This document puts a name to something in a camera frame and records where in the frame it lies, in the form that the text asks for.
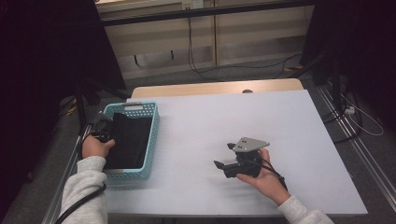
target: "gray sleeve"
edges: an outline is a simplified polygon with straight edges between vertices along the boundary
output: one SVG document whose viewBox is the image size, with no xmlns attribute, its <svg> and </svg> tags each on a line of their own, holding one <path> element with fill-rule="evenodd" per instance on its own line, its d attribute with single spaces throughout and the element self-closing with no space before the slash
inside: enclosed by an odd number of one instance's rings
<svg viewBox="0 0 396 224">
<path fill-rule="evenodd" d="M 295 196 L 289 197 L 277 210 L 290 224 L 331 224 L 332 220 L 319 210 L 308 210 Z"/>
<path fill-rule="evenodd" d="M 70 176 L 64 186 L 61 214 L 80 199 L 103 186 L 106 181 L 106 175 L 102 173 L 105 164 L 106 160 L 97 156 L 78 162 L 78 172 Z M 107 223 L 105 194 L 102 193 L 84 203 L 63 223 Z"/>
</svg>

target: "light blue plastic basket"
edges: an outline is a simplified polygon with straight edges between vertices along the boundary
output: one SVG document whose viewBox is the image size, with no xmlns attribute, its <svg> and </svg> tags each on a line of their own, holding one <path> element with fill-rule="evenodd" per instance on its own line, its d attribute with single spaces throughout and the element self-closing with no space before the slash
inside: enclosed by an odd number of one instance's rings
<svg viewBox="0 0 396 224">
<path fill-rule="evenodd" d="M 131 102 L 107 105 L 104 114 L 113 118 L 114 113 L 122 113 L 128 118 L 152 118 L 146 157 L 143 166 L 139 169 L 107 169 L 103 172 L 107 174 L 110 182 L 149 178 L 158 125 L 160 122 L 157 104 L 155 102 Z"/>
</svg>

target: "white table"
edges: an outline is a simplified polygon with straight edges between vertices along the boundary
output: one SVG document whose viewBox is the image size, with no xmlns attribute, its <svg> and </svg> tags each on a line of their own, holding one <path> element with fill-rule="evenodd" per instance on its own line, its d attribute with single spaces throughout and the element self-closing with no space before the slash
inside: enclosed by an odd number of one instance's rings
<svg viewBox="0 0 396 224">
<path fill-rule="evenodd" d="M 271 143 L 273 165 L 308 208 L 367 214 L 307 91 L 133 99 L 141 100 L 156 101 L 161 117 L 151 177 L 110 187 L 110 214 L 279 216 L 273 202 L 213 163 L 233 161 L 226 144 L 242 136 Z"/>
</svg>

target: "wall outlet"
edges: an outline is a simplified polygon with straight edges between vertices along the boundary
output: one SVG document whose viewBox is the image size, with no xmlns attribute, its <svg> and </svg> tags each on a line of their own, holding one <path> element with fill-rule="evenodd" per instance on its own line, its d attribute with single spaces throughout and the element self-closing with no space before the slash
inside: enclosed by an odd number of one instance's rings
<svg viewBox="0 0 396 224">
<path fill-rule="evenodd" d="M 191 1 L 181 2 L 181 9 L 183 10 L 192 9 Z"/>
<path fill-rule="evenodd" d="M 193 9 L 204 8 L 204 0 L 193 0 L 191 4 Z"/>
</svg>

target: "hand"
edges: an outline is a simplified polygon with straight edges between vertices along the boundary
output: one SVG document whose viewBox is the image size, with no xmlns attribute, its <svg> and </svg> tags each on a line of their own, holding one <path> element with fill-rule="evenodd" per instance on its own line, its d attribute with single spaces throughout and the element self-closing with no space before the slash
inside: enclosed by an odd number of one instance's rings
<svg viewBox="0 0 396 224">
<path fill-rule="evenodd" d="M 115 145 L 116 142 L 114 139 L 111 139 L 106 143 L 101 143 L 92 135 L 88 135 L 82 144 L 82 159 L 90 156 L 100 156 L 105 158 L 108 154 L 108 151 Z"/>
<path fill-rule="evenodd" d="M 271 162 L 270 154 L 268 153 L 267 149 L 260 148 L 260 154 L 262 155 L 263 159 Z M 238 174 L 236 177 L 256 188 L 261 194 L 273 200 L 277 205 L 281 205 L 290 197 L 290 194 L 280 184 L 276 175 L 269 170 L 262 168 L 256 178 L 242 174 Z"/>
</svg>

